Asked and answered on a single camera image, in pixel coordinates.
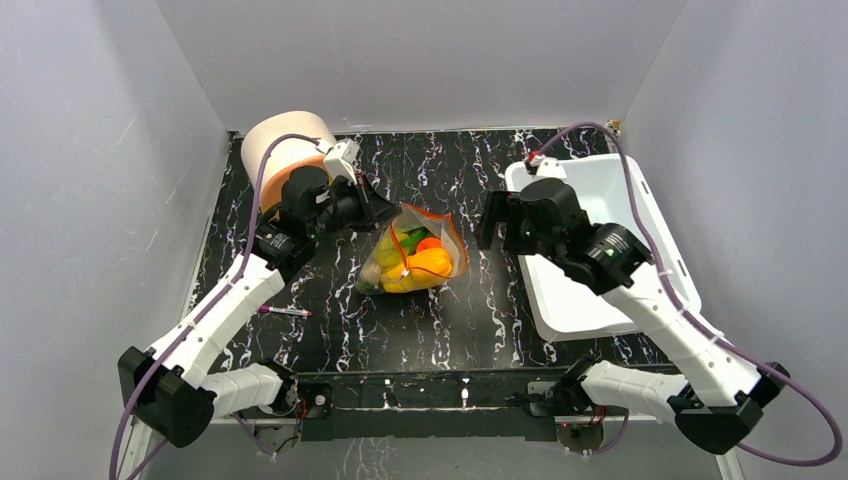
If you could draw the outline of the small pen on table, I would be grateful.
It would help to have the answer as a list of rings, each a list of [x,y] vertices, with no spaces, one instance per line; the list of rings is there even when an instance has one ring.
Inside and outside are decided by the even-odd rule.
[[[274,313],[281,315],[290,315],[297,317],[310,317],[312,316],[312,312],[308,310],[302,309],[293,309],[293,308],[283,308],[283,307],[275,307],[270,305],[262,305],[257,310],[260,313]]]

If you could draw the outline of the green chili pepper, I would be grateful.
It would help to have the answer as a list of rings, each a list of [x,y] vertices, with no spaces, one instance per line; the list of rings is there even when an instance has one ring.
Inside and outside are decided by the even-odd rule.
[[[418,245],[426,238],[431,237],[431,233],[426,228],[417,228],[405,232],[397,232],[396,237],[401,251],[405,255],[413,255],[417,251]]]

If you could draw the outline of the cream orange cylinder container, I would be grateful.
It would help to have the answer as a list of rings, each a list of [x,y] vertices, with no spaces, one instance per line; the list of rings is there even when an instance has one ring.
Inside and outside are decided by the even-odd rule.
[[[323,150],[300,139],[279,143],[266,162],[262,181],[259,181],[260,163],[270,144],[285,134],[300,134],[327,144]],[[336,143],[328,126],[318,115],[308,111],[289,111],[270,117],[255,125],[245,136],[241,146],[241,160],[251,185],[259,191],[259,209],[262,213],[282,199],[283,183],[291,172],[300,166],[323,169],[327,149]]]

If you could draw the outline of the yellow star fruit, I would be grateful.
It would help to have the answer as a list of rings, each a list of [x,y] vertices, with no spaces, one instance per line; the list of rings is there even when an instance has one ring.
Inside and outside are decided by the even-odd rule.
[[[382,270],[394,268],[404,262],[404,255],[395,246],[390,234],[385,234],[379,241],[374,258]]]

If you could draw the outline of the orange tomato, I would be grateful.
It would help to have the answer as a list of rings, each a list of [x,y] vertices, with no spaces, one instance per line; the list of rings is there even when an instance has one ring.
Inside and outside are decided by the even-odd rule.
[[[426,237],[417,244],[416,252],[420,253],[420,252],[427,250],[427,249],[442,248],[442,247],[443,247],[443,245],[442,245],[442,242],[439,238]]]

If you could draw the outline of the yellow bell pepper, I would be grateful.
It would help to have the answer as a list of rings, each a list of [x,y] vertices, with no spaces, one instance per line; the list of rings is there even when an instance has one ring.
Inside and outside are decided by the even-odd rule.
[[[381,288],[386,293],[409,293],[423,288],[403,264],[386,269],[381,274]]]
[[[433,248],[409,256],[407,267],[421,284],[438,282],[452,274],[453,260],[445,249]]]

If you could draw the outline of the white plastic bin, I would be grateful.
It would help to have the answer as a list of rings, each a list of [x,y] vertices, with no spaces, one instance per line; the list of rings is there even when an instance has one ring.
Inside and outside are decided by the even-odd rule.
[[[637,294],[645,315],[672,292],[692,313],[702,300],[638,163],[619,154],[561,160],[565,180],[509,165],[506,187],[524,202],[537,242],[519,255],[533,320],[547,342],[635,333],[624,309]]]

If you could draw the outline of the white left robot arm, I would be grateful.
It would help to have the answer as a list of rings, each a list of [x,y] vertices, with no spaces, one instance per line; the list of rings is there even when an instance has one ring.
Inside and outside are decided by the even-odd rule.
[[[280,202],[256,214],[245,251],[176,327],[147,350],[128,348],[118,361],[126,407],[177,448],[197,440],[214,419],[254,407],[275,416],[294,411],[293,373],[272,360],[211,373],[214,361],[266,301],[283,290],[343,230],[371,232],[401,209],[362,174],[331,179],[298,167]]]

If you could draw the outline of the clear zip bag orange zipper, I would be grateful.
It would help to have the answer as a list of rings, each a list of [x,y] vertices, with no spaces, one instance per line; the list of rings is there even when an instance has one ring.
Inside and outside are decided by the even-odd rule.
[[[364,295],[431,289],[462,276],[468,262],[451,214],[404,203],[363,262],[356,289]]]

